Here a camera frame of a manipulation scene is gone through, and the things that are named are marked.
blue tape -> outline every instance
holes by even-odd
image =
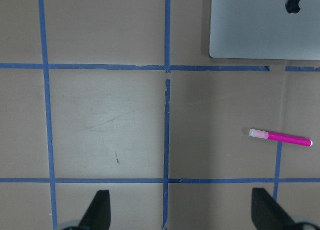
[[[231,178],[231,179],[169,179],[169,183],[189,183],[189,184],[224,184],[224,183],[273,183],[274,178]]]
[[[169,182],[169,143],[170,143],[170,79],[165,81],[164,105],[164,156],[163,156],[163,221],[162,228],[166,228],[168,219],[168,182]]]
[[[172,71],[270,71],[269,66],[170,66]]]
[[[43,75],[44,75],[44,98],[45,98],[46,132],[47,132],[47,144],[48,144],[52,226],[53,228],[56,228],[58,224],[57,200],[56,200],[56,192],[55,192],[56,182],[55,182],[54,152],[53,152],[53,146],[52,146],[53,136],[52,136],[51,104],[50,104],[50,80],[49,80],[49,69],[48,69],[48,50],[47,50],[44,0],[38,0],[38,7],[39,7],[41,49],[42,49],[42,61],[43,61]]]
[[[312,66],[306,66],[306,67],[299,67],[299,66],[286,66],[285,71],[288,72],[319,72],[319,68],[315,68]]]
[[[50,183],[50,178],[0,178],[1,183]],[[190,183],[190,184],[220,184],[220,183],[313,183],[320,178],[229,178],[229,179],[189,179],[189,178],[55,178],[55,183]]]
[[[106,70],[155,70],[163,71],[165,66],[159,65],[107,65],[107,64],[49,64],[49,69],[106,69]]]
[[[279,183],[278,182],[275,182],[274,183],[274,186],[273,186],[273,194],[272,194],[272,196],[273,196],[273,198],[274,198],[274,200],[277,200],[277,198],[278,198],[278,186],[279,186]]]
[[[0,178],[0,182],[50,183],[49,178]]]
[[[56,178],[56,183],[163,183],[162,178]]]
[[[312,183],[320,182],[320,178],[280,178],[277,180],[279,183]]]
[[[274,170],[274,178],[276,182],[273,186],[273,198],[277,200],[278,198],[278,185],[279,182],[277,181],[280,177],[280,165],[281,165],[281,153],[282,153],[282,142],[278,141],[276,146],[276,158],[275,158],[275,170]]]
[[[42,69],[43,67],[43,64],[0,63],[1,69]]]
[[[170,73],[170,9],[171,0],[165,0],[164,10],[164,68]]]

